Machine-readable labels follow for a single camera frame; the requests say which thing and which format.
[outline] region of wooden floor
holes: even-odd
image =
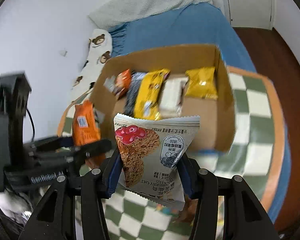
[[[300,66],[277,33],[261,29],[236,28],[258,73],[274,83],[288,126],[291,148],[291,177],[275,227],[282,230],[300,217]]]

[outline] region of cranberry illustration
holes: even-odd
[[[115,131],[115,135],[116,136],[119,136],[119,137],[122,137],[126,134],[126,128],[125,126],[122,126],[120,128],[118,128],[116,131]]]
[[[146,137],[147,133],[146,130],[143,129],[142,127],[139,127],[139,129],[136,131],[134,134],[137,138],[144,138]]]
[[[125,134],[122,137],[122,143],[123,144],[131,144],[134,142],[136,136],[134,134]]]
[[[135,133],[138,130],[138,126],[136,125],[129,125],[126,128],[126,134]]]

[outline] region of orange snack package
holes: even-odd
[[[101,139],[100,128],[96,125],[93,114],[93,105],[89,100],[80,105],[75,105],[75,113],[72,122],[72,137],[76,146],[85,145]],[[91,168],[100,167],[106,158],[105,153],[94,156],[86,160],[86,164]]]
[[[131,72],[130,70],[123,71],[120,73],[115,80],[115,88],[113,94],[116,96],[117,100],[124,96],[128,91],[131,82]]]

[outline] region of screw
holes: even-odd
[[[63,182],[66,179],[66,176],[61,175],[59,177],[57,177],[57,182]]]
[[[97,175],[97,174],[99,174],[100,172],[101,172],[100,169],[93,169],[93,170],[91,171],[91,173],[92,173],[93,175]]]
[[[200,173],[201,175],[207,175],[207,174],[208,174],[208,170],[206,170],[206,169],[200,169],[200,170],[199,170],[199,173]]]
[[[71,163],[71,162],[73,162],[73,160],[74,160],[73,156],[66,157],[67,163]]]
[[[237,182],[241,182],[242,181],[242,177],[239,176],[239,175],[235,175],[234,176],[234,180],[237,181]]]

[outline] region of white snack package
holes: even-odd
[[[199,116],[153,121],[117,114],[114,130],[124,167],[119,184],[182,210],[184,195],[176,164],[199,129]]]
[[[162,117],[181,116],[181,100],[183,89],[188,77],[168,79],[162,89],[159,99],[159,112]]]

